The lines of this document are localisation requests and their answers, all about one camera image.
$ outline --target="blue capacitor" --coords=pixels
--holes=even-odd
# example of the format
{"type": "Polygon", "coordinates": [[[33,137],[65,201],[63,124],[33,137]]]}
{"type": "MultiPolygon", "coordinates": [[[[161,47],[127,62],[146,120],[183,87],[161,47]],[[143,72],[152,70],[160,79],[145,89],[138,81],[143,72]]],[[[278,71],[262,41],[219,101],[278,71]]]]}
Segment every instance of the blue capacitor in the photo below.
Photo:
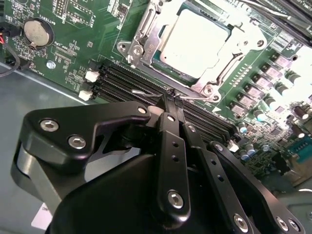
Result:
{"type": "Polygon", "coordinates": [[[246,146],[245,146],[245,150],[246,150],[246,152],[247,152],[247,154],[248,154],[249,156],[252,156],[252,155],[255,154],[254,145],[252,145],[252,144],[246,145],[246,146]]]}
{"type": "Polygon", "coordinates": [[[247,160],[249,159],[249,156],[248,156],[246,150],[241,150],[241,151],[239,152],[239,155],[240,155],[240,158],[241,158],[243,161],[247,161],[247,160]]]}
{"type": "Polygon", "coordinates": [[[247,133],[247,127],[246,127],[246,125],[245,125],[244,122],[239,122],[239,123],[237,124],[237,126],[238,126],[238,130],[239,130],[239,132],[240,132],[241,134],[246,134],[246,133],[247,133]]]}
{"type": "Polygon", "coordinates": [[[263,113],[263,111],[261,110],[255,110],[253,112],[253,115],[257,118],[258,121],[262,122],[262,121],[266,121],[267,120],[267,116],[265,113],[263,113]]]}

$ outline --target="chip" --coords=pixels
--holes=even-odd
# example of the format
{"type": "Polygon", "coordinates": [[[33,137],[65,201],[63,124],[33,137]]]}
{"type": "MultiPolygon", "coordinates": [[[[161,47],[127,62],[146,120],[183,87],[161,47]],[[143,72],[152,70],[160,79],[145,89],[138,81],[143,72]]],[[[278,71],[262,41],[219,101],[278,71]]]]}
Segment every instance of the chip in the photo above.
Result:
{"type": "Polygon", "coordinates": [[[274,136],[277,136],[277,135],[280,134],[281,132],[282,132],[281,129],[275,128],[275,129],[271,132],[271,134],[274,135],[274,136]]]}
{"type": "Polygon", "coordinates": [[[240,107],[234,103],[231,104],[231,111],[233,111],[234,113],[238,115],[242,115],[245,113],[245,109],[243,107],[240,107]]]}
{"type": "Polygon", "coordinates": [[[277,142],[280,146],[284,146],[287,144],[287,141],[285,139],[280,139],[278,142],[277,142]]]}
{"type": "Polygon", "coordinates": [[[119,7],[118,7],[118,11],[119,11],[120,13],[122,13],[122,14],[125,15],[125,14],[127,13],[127,11],[128,11],[128,8],[127,8],[127,6],[121,4],[121,5],[119,5],[119,7]]]}
{"type": "Polygon", "coordinates": [[[253,81],[259,85],[261,88],[264,88],[264,89],[270,89],[273,87],[273,84],[265,79],[264,77],[260,76],[260,75],[256,75],[253,77],[253,81]]]}
{"type": "Polygon", "coordinates": [[[262,67],[262,71],[272,78],[280,78],[283,76],[281,72],[273,68],[272,66],[266,64],[262,67]]]}
{"type": "Polygon", "coordinates": [[[282,113],[284,110],[285,110],[285,108],[279,106],[279,107],[275,110],[275,112],[280,114],[280,113],[282,113]]]}
{"type": "Polygon", "coordinates": [[[281,55],[273,56],[273,62],[281,67],[289,67],[291,65],[291,61],[281,55]]]}
{"type": "Polygon", "coordinates": [[[247,94],[249,94],[255,98],[258,98],[258,99],[260,99],[264,96],[264,93],[262,91],[258,90],[257,88],[255,88],[251,85],[247,85],[245,87],[245,91],[247,94]]]}

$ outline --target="connector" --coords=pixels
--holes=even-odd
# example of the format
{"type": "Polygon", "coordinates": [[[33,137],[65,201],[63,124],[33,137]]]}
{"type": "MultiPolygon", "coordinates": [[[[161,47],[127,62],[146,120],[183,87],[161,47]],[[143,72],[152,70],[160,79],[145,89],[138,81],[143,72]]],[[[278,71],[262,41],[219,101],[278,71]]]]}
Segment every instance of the connector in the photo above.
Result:
{"type": "Polygon", "coordinates": [[[0,33],[9,38],[17,37],[21,34],[21,27],[16,27],[8,22],[0,22],[0,33]]]}

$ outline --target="black cable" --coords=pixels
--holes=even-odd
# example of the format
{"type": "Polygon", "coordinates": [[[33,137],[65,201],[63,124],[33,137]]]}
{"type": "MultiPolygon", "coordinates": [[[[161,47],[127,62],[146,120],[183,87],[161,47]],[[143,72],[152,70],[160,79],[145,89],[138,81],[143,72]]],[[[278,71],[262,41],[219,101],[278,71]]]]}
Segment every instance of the black cable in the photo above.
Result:
{"type": "Polygon", "coordinates": [[[4,47],[7,51],[9,51],[9,52],[13,55],[13,57],[15,58],[15,64],[14,64],[14,66],[13,66],[10,70],[8,70],[8,71],[6,71],[6,72],[4,72],[4,73],[0,73],[0,77],[5,77],[5,76],[11,74],[12,72],[14,72],[15,70],[17,70],[17,69],[19,68],[19,66],[20,66],[20,58],[19,58],[19,56],[17,55],[17,53],[14,51],[14,49],[13,49],[11,46],[9,46],[9,44],[3,43],[2,45],[3,45],[3,47],[4,47]]]}

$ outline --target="green circuit board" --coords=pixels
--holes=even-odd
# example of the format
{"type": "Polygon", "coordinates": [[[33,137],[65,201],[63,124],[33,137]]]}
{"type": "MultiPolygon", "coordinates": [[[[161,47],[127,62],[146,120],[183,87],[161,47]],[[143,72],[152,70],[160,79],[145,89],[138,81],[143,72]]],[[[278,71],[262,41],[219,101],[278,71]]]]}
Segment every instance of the green circuit board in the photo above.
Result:
{"type": "MultiPolygon", "coordinates": [[[[133,70],[118,52],[116,45],[121,40],[132,40],[148,2],[148,0],[6,0],[5,20],[7,22],[22,27],[27,19],[40,18],[51,25],[55,34],[53,43],[42,50],[31,49],[25,43],[24,36],[6,38],[6,42],[21,58],[31,61],[31,71],[78,93],[90,60],[101,62],[108,59],[133,70]],[[122,14],[121,5],[125,7],[122,14]],[[46,66],[48,61],[55,63],[55,69],[51,70],[46,66]]],[[[239,6],[237,1],[227,2],[232,3],[233,7],[239,6]]],[[[208,0],[203,0],[202,3],[215,8],[223,15],[227,14],[208,0]]],[[[232,123],[238,123],[242,119],[235,117],[229,105],[250,82],[250,77],[270,61],[276,52],[291,59],[303,46],[256,11],[250,8],[246,11],[249,16],[260,22],[259,28],[265,35],[268,46],[261,51],[250,51],[234,69],[219,90],[222,95],[221,102],[194,101],[195,105],[232,123]]],[[[139,69],[135,72],[161,87],[168,86],[139,69]]],[[[270,162],[272,155],[276,154],[277,149],[280,148],[277,145],[278,140],[285,138],[289,139],[289,144],[295,142],[286,130],[281,131],[277,136],[272,135],[270,132],[277,125],[274,116],[270,116],[263,101],[255,104],[255,108],[258,106],[267,111],[271,118],[259,122],[253,115],[245,116],[244,121],[255,129],[249,133],[248,138],[255,148],[259,149],[262,145],[268,144],[272,150],[259,151],[260,157],[255,157],[249,162],[255,174],[263,173],[261,166],[255,166],[258,161],[265,166],[270,162]]]]}

